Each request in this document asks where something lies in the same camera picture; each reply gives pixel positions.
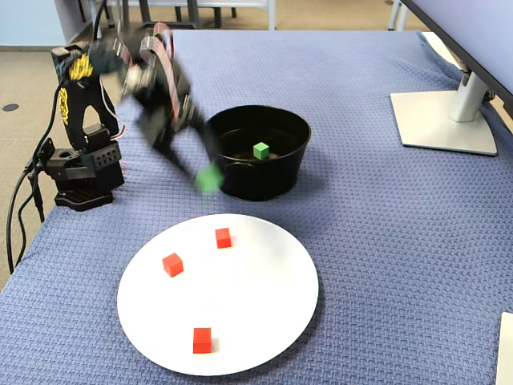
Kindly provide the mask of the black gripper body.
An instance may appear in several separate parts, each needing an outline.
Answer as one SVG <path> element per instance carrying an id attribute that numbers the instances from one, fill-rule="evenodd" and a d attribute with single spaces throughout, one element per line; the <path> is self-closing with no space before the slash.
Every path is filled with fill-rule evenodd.
<path id="1" fill-rule="evenodd" d="M 205 120 L 201 111 L 186 95 L 179 105 L 178 120 L 174 120 L 171 100 L 164 94 L 136 94 L 141 106 L 137 126 L 144 139 L 160 155 L 175 155 L 172 149 L 174 136 L 185 128 L 192 128 L 205 144 Z"/>

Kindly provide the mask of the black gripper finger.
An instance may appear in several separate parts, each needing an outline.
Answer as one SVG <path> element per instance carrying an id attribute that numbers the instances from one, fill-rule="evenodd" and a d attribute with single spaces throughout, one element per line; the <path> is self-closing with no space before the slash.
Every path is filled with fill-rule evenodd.
<path id="1" fill-rule="evenodd" d="M 155 145 L 154 149 L 166 160 L 168 160 L 175 168 L 177 168 L 184 176 L 184 178 L 189 180 L 191 183 L 196 181 L 196 175 L 184 165 L 184 162 L 178 157 L 177 153 L 172 148 L 167 145 Z"/>
<path id="2" fill-rule="evenodd" d="M 214 168 L 219 168 L 218 158 L 220 148 L 215 131 L 212 129 L 209 122 L 206 122 L 204 119 L 195 120 L 195 130 L 202 141 L 210 165 Z"/>

